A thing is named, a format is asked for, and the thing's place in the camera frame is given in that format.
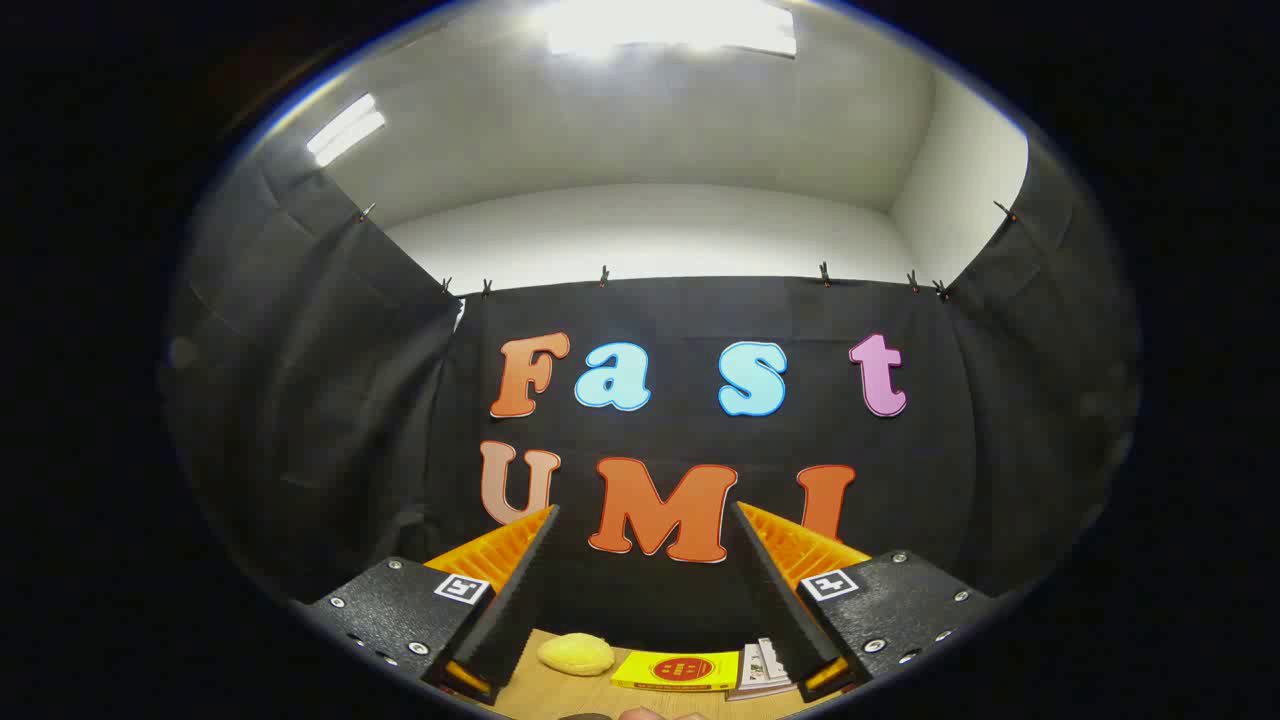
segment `ceiling light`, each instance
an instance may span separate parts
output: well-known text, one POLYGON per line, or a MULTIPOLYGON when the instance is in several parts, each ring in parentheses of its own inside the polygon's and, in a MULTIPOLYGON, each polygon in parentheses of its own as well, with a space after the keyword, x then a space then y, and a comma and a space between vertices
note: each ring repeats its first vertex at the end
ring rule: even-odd
POLYGON ((641 42, 796 54, 791 13, 760 0, 562 0, 539 22, 557 55, 641 42))
POLYGON ((323 168, 384 124, 387 118, 374 110, 374 96, 366 94, 320 128, 307 142, 307 150, 323 168))

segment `foam letter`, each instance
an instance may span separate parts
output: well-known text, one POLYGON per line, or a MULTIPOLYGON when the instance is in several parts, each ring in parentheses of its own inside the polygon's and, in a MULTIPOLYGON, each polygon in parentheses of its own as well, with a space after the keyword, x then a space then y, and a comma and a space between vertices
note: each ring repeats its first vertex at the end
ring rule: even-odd
POLYGON ((658 497, 644 462, 630 457, 605 457, 595 466, 604 478, 604 509, 600 532, 588 544, 604 552, 626 553, 627 520, 645 555, 658 552, 671 532, 680 525, 667 557, 684 562, 719 562, 728 555, 719 543, 721 523, 728 488, 737 473, 723 465, 695 465, 671 492, 666 502, 658 497))
POLYGON ((516 459, 516 448, 486 439, 480 443, 480 455, 484 456, 480 502, 490 518, 507 525, 547 507, 552 492, 552 473, 559 468, 559 455, 545 450, 525 452, 525 462, 529 464, 529 503, 524 510, 516 510, 507 502, 507 466, 516 459))
POLYGON ((773 342, 735 342, 721 352, 719 402, 730 415, 769 415, 782 406, 787 384, 782 375, 787 356, 773 342))
POLYGON ((498 400, 489 407, 494 418, 524 418, 534 414, 538 404, 529 397, 529 383, 534 392, 543 392, 552 382, 552 359, 538 352, 550 352, 556 357, 568 355, 568 336, 544 334, 526 340, 512 340, 502 346, 506 363, 502 366, 502 384, 498 400))
POLYGON ((845 505, 845 488, 854 482, 849 465, 814 465, 796 475, 804 488, 804 518, 800 524, 810 530, 840 541, 840 509, 845 505))
POLYGON ((573 386, 573 397, 588 407, 612 405, 630 413, 649 402, 644 375, 649 369, 649 354, 639 345, 611 342, 586 354, 586 364, 594 370, 582 373, 573 386), (614 360, 612 366, 603 366, 614 360))
POLYGON ((884 336, 873 333, 849 351, 849 361, 863 372, 863 398, 867 409, 881 418, 892 418, 906 407, 906 393, 895 391, 890 368, 902 365, 902 354, 884 347, 884 336))

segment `peach letter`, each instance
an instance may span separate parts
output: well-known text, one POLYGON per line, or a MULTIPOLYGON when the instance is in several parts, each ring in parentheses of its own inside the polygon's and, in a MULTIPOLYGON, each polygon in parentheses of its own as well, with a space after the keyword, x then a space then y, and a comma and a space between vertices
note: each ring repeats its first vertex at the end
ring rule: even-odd
POLYGON ((550 352, 556 357, 568 355, 568 336, 564 333, 544 334, 525 340, 512 340, 502 346, 502 355, 506 361, 502 366, 502 384, 498 388, 498 400, 489 407, 489 414, 494 418, 524 418, 534 414, 538 406, 529 397, 529 383, 534 383, 534 392, 543 392, 552 382, 552 359, 545 355, 550 352))
POLYGON ((800 524, 840 541, 840 509, 845 503, 845 488, 854 482, 854 469, 849 465, 814 465, 800 470, 796 482, 804 488, 804 518, 800 524))
POLYGON ((605 457, 595 466, 604 478, 604 510, 600 532, 586 543, 604 552, 631 551, 627 520, 645 555, 658 552, 680 525, 667 557, 684 562, 719 562, 728 555, 719 543, 721 523, 728 488, 737 473, 723 465, 695 465, 685 473, 666 502, 644 462, 630 457, 605 457))
POLYGON ((547 507, 552 492, 552 473, 559 468, 559 455, 545 450, 525 452, 529 464, 529 503, 516 510, 507 502, 507 466, 516 459, 516 448, 486 439, 480 443, 484 470, 480 473, 480 501, 489 516, 503 525, 515 523, 547 507))

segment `yellow box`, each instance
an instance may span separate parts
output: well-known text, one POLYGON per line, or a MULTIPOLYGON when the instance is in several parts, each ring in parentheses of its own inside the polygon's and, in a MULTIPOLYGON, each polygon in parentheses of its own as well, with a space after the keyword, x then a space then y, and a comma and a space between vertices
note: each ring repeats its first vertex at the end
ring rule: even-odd
POLYGON ((620 688, 668 692, 718 692, 737 685, 741 652, 631 651, 609 678, 620 688))

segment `person's finger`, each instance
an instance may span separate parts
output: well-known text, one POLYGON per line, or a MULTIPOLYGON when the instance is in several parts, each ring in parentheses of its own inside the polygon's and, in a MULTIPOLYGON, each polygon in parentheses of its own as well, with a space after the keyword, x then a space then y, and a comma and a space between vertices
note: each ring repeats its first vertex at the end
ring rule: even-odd
POLYGON ((632 707, 618 715, 618 720, 667 720, 662 715, 649 710, 648 707, 632 707))

